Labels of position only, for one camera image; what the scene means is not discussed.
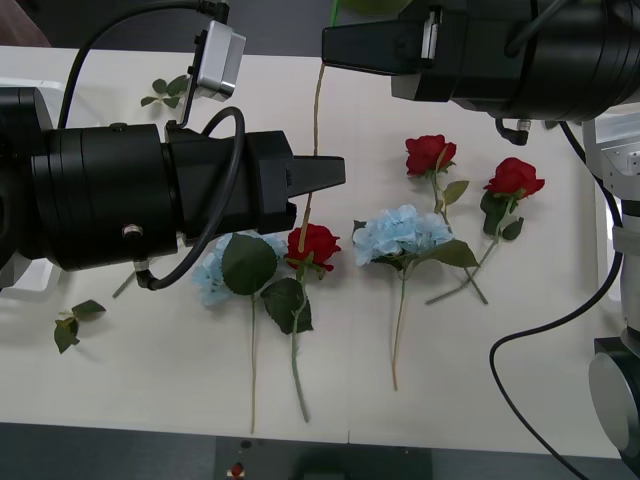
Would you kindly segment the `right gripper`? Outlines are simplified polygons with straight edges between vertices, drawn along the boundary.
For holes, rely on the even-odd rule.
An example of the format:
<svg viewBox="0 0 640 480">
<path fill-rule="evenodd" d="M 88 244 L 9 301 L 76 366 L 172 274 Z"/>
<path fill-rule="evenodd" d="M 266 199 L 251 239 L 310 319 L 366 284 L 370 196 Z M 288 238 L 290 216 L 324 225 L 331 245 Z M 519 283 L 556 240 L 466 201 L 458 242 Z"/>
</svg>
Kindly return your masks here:
<svg viewBox="0 0 640 480">
<path fill-rule="evenodd" d="M 391 79 L 395 98 L 416 102 L 503 103 L 520 83 L 522 53 L 505 54 L 507 43 L 537 13 L 536 1 L 413 1 L 400 20 L 425 27 L 435 21 L 431 58 L 418 70 Z M 400 30 L 393 22 L 327 27 L 321 58 L 329 67 L 392 76 L 401 72 Z"/>
</svg>

